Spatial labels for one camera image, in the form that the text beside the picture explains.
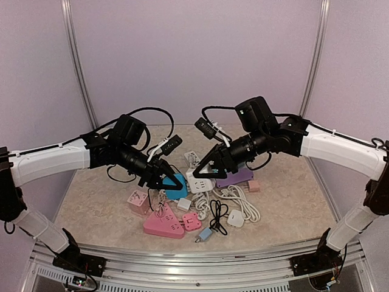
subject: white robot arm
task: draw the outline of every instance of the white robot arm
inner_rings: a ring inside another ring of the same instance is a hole
[[[287,153],[296,157],[323,159],[363,173],[370,180],[363,203],[352,208],[333,229],[322,236],[313,254],[291,258],[295,276],[316,273],[342,263],[340,251],[357,234],[363,232],[376,218],[389,214],[389,141],[373,138],[372,143],[337,133],[316,125],[294,114],[273,114],[263,97],[254,97],[236,107],[208,106],[202,110],[196,127],[209,139],[218,138],[217,128],[205,114],[212,108],[235,110],[247,135],[229,144],[217,144],[193,172],[196,178],[226,178],[227,172],[236,173],[242,163],[252,162],[257,155]],[[278,123],[276,117],[286,117]],[[211,165],[211,173],[200,171]]]
[[[14,230],[18,226],[43,242],[57,255],[53,262],[56,266],[78,272],[87,266],[86,273],[101,276],[105,259],[81,254],[67,230],[56,227],[42,213],[23,202],[21,187],[24,184],[68,170],[118,164],[129,174],[139,176],[140,186],[182,188],[169,163],[160,159],[161,154],[150,157],[133,147],[144,131],[150,138],[146,125],[129,115],[122,115],[116,121],[115,126],[103,134],[92,131],[62,144],[12,152],[6,147],[0,148],[0,220],[4,221],[7,233],[12,233],[8,231],[7,223],[13,223]],[[170,154],[181,142],[176,135],[168,139],[161,148],[162,154]],[[165,176],[172,180],[173,185],[163,183]]]

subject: white wall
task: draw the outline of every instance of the white wall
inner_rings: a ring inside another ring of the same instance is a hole
[[[60,1],[0,1],[0,146],[23,150],[89,130],[66,41]],[[24,199],[53,218],[72,173],[23,187]],[[0,231],[0,290],[14,292],[33,240]]]
[[[320,0],[72,1],[77,43],[100,123],[161,106],[193,124],[206,105],[262,95],[297,113]],[[238,119],[212,113],[219,122]],[[166,117],[143,115],[148,123]]]
[[[370,140],[389,139],[389,2],[331,0],[325,45],[308,118]],[[342,215],[365,197],[367,178],[315,162]],[[378,291],[389,287],[389,218],[361,236]]]

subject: power strip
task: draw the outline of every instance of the power strip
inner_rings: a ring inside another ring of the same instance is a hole
[[[195,178],[193,172],[196,169],[197,165],[200,163],[200,158],[193,151],[186,152],[184,154],[185,161],[187,162],[189,169],[185,173],[187,181],[189,184],[191,193],[203,193],[213,190],[216,185],[215,179],[208,178]],[[204,167],[200,173],[211,173],[212,168],[210,165]]]

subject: triangular power strip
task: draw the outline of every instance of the triangular power strip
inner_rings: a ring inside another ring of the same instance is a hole
[[[143,231],[147,234],[176,239],[184,237],[185,230],[167,203],[164,205],[164,211],[163,217],[160,218],[153,212],[144,222]]]

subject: beige table surface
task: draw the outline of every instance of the beige table surface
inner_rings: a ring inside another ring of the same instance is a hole
[[[151,145],[154,145],[167,135],[170,126],[149,128]],[[227,125],[223,129],[233,139],[245,134],[238,125]],[[192,125],[178,125],[174,133],[182,138],[183,143],[166,159],[182,173],[188,169],[183,159],[185,152],[193,150],[203,157],[216,142],[206,139]],[[262,155],[254,165],[260,165],[266,158],[267,155]],[[117,179],[128,179],[125,170],[120,167],[112,169],[110,174]],[[271,162],[254,174],[261,190],[246,194],[260,211],[261,220],[258,223],[245,222],[242,228],[234,229],[228,227],[227,219],[223,218],[222,224],[229,234],[214,234],[205,243],[195,243],[199,231],[186,232],[185,237],[179,240],[143,233],[143,222],[147,216],[135,214],[126,202],[133,190],[140,188],[138,180],[129,184],[111,181],[106,175],[106,167],[76,173],[56,223],[70,231],[79,243],[170,252],[260,249],[319,237],[328,227],[334,226],[331,211],[304,158],[273,155]],[[233,202],[223,203],[239,209]],[[180,219],[184,213],[176,209],[175,203],[169,204]]]

